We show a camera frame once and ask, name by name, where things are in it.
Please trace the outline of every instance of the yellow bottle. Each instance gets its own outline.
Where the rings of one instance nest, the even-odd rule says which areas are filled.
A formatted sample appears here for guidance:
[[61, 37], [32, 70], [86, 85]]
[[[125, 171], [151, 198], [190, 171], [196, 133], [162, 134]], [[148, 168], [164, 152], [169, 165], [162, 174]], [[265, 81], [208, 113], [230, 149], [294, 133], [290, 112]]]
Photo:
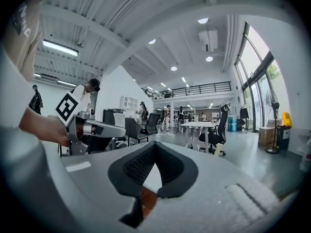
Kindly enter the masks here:
[[291, 116], [288, 112], [283, 112], [282, 114], [283, 116], [283, 123], [285, 126], [292, 126], [292, 120], [291, 120]]

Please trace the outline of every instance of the person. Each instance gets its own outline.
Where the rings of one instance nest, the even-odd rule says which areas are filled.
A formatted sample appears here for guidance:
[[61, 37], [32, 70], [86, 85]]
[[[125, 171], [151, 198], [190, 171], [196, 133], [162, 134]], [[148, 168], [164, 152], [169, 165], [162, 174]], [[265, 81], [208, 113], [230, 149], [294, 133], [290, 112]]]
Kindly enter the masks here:
[[145, 115], [148, 113], [148, 110], [143, 101], [140, 103], [140, 109], [139, 111], [136, 111], [136, 113], [139, 115], [137, 122], [139, 124], [144, 124], [144, 121], [146, 119]]
[[201, 120], [202, 122], [206, 121], [206, 115], [204, 114], [204, 112], [201, 113]]
[[38, 114], [41, 114], [41, 108], [43, 108], [43, 102], [40, 93], [38, 92], [38, 87], [36, 84], [33, 85], [33, 90], [35, 90], [35, 95], [31, 100], [29, 107]]
[[184, 117], [185, 117], [185, 111], [183, 110], [183, 107], [180, 106], [179, 110], [178, 110], [178, 128], [179, 128], [179, 132], [182, 132], [182, 128], [181, 128], [181, 124], [184, 123]]
[[10, 99], [1, 108], [0, 125], [7, 128], [20, 127], [40, 140], [68, 146], [68, 137], [63, 123], [52, 117], [41, 116], [29, 108], [34, 96], [27, 81], [35, 77], [34, 60], [38, 42], [40, 8], [43, 0], [25, 0], [14, 12], [3, 32], [0, 45], [1, 90], [10, 90]]
[[166, 124], [166, 131], [169, 131], [169, 122], [170, 122], [170, 108], [171, 106], [168, 105], [164, 109], [164, 120], [162, 122], [161, 130], [164, 130], [164, 124]]
[[72, 94], [79, 99], [81, 104], [81, 110], [90, 111], [91, 106], [91, 92], [99, 92], [101, 83], [98, 79], [91, 79], [86, 84], [80, 84], [74, 88], [71, 92]]

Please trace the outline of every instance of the fluorescent light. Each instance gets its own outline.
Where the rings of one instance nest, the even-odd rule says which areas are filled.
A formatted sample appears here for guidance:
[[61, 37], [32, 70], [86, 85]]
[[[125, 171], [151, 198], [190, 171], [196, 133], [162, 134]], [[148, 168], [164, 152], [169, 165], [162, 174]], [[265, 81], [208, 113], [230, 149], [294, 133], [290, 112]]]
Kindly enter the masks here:
[[75, 85], [75, 84], [73, 84], [73, 83], [67, 83], [67, 82], [60, 81], [60, 80], [58, 80], [57, 82], [58, 82], [58, 83], [61, 83], [61, 84], [65, 84], [65, 85], [74, 86], [74, 87], [76, 87], [76, 86], [77, 86], [77, 85]]
[[151, 42], [148, 42], [148, 44], [152, 45], [156, 42], [156, 39], [153, 39]]
[[208, 21], [208, 18], [203, 18], [203, 19], [198, 20], [198, 22], [201, 24], [207, 23], [207, 21]]
[[213, 60], [213, 57], [212, 57], [212, 56], [209, 56], [209, 57], [206, 58], [206, 61], [207, 61], [207, 62], [211, 62], [212, 60]]
[[54, 43], [54, 42], [48, 41], [48, 40], [43, 40], [43, 45], [48, 47], [48, 48], [52, 48], [52, 49], [60, 50], [62, 52], [69, 53], [69, 54], [74, 55], [74, 56], [78, 56], [78, 53], [79, 53], [79, 51], [77, 51], [75, 49], [71, 49], [71, 48], [68, 48], [66, 46], [63, 46], [63, 45], [60, 45], [60, 44], [57, 44], [57, 43]]

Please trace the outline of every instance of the fan base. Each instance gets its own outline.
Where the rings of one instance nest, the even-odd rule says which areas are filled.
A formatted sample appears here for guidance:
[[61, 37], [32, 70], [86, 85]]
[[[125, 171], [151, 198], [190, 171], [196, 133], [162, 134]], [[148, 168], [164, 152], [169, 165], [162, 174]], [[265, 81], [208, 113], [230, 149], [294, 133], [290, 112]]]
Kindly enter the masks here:
[[280, 153], [280, 150], [277, 150], [276, 148], [266, 148], [265, 151], [270, 154]]

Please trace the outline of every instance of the black trash bin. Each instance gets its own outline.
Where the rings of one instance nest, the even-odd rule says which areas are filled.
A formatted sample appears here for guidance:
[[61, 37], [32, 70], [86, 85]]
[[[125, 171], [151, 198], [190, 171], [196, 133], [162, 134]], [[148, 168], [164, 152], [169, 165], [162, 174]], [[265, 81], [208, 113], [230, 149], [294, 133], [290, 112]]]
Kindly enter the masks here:
[[277, 126], [276, 147], [279, 150], [287, 150], [290, 141], [290, 126]]

